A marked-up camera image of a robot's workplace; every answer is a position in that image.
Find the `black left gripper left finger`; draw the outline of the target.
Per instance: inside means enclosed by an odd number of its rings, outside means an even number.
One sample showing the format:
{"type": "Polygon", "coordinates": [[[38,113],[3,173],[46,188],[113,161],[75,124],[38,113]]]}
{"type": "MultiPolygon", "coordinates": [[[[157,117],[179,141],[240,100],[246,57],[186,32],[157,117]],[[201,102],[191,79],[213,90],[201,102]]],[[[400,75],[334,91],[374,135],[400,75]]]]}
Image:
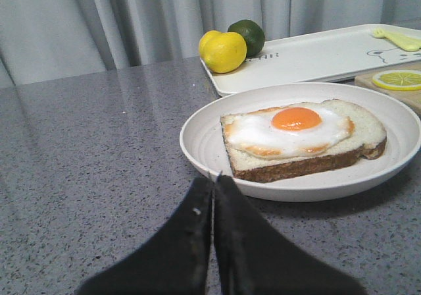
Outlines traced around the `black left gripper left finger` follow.
{"type": "Polygon", "coordinates": [[[78,294],[205,294],[213,183],[195,178],[184,200],[141,248],[87,280],[78,294]]]}

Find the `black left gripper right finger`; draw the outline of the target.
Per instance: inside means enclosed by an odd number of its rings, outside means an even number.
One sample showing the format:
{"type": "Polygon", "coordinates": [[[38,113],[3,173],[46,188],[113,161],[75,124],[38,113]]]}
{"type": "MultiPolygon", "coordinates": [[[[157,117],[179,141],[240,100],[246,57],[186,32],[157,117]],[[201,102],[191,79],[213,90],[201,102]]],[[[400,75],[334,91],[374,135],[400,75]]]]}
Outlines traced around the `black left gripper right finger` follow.
{"type": "Polygon", "coordinates": [[[284,238],[233,179],[216,181],[214,246],[223,294],[365,294],[353,278],[284,238]]]}

